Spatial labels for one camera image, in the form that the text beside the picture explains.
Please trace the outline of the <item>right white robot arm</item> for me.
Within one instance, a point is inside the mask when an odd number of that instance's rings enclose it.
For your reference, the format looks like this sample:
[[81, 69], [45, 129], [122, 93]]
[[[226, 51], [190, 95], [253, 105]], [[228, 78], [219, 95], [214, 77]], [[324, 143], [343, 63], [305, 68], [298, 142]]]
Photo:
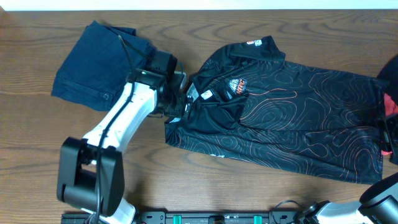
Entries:
[[296, 214], [295, 223], [397, 224], [397, 174], [372, 185], [358, 201], [314, 203]]

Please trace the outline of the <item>black jersey with orange lines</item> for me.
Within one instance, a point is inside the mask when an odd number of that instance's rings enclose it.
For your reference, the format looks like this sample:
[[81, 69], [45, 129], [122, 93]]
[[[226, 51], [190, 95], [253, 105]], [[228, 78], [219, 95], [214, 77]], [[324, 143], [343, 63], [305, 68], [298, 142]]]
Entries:
[[386, 83], [286, 61], [272, 37], [229, 44], [192, 76], [168, 145], [356, 184], [382, 178]]

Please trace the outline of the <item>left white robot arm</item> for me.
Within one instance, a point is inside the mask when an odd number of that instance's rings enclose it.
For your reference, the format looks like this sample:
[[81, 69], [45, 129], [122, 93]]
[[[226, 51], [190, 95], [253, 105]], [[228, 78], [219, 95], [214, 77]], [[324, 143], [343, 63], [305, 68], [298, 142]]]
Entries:
[[82, 210], [62, 215], [62, 223], [132, 223], [136, 209], [124, 195], [123, 154], [150, 114], [181, 118], [192, 99], [181, 90], [186, 74], [180, 62], [158, 51], [144, 68], [135, 68], [122, 95], [103, 120], [81, 139], [60, 148], [57, 198]]

